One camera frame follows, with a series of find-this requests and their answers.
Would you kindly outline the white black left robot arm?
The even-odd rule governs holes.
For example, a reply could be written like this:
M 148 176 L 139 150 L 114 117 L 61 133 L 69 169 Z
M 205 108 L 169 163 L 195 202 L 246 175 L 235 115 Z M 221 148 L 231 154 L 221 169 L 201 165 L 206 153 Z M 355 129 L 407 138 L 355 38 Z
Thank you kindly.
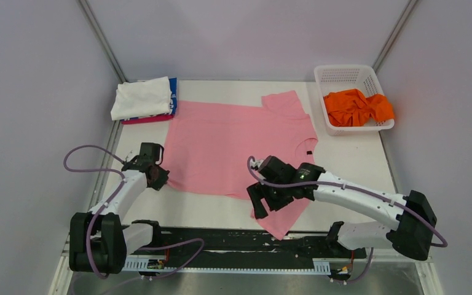
M 91 272 L 100 278 L 119 273 L 128 255 L 143 248 L 156 254 L 163 248 L 162 230 L 157 221 L 122 220 L 134 201 L 146 190 L 161 190 L 169 172 L 161 167 L 164 147 L 141 143 L 140 151 L 130 160 L 122 160 L 117 187 L 85 213 L 75 213 L 69 230 L 69 268 Z

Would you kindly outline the pink t-shirt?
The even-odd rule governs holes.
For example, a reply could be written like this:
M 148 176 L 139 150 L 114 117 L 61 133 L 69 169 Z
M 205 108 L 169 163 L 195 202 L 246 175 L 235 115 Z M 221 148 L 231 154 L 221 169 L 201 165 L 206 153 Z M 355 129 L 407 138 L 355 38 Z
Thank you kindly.
M 171 120 L 162 166 L 176 190 L 248 200 L 250 156 L 298 167 L 313 163 L 318 138 L 295 91 L 262 97 L 260 106 L 182 101 Z

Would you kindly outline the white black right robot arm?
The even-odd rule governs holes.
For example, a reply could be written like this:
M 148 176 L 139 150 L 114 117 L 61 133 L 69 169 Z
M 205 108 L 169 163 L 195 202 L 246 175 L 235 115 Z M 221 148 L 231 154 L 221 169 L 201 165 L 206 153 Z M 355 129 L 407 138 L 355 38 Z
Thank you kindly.
M 256 219 L 284 210 L 296 200 L 330 203 L 372 219 L 334 222 L 326 237 L 327 250 L 333 256 L 360 248 L 392 248 L 407 258 L 425 261 L 432 247 L 448 246 L 421 192 L 404 195 L 376 191 L 346 181 L 323 167 L 302 163 L 295 168 L 272 155 L 264 160 L 251 156 L 246 166 L 256 180 L 247 188 Z

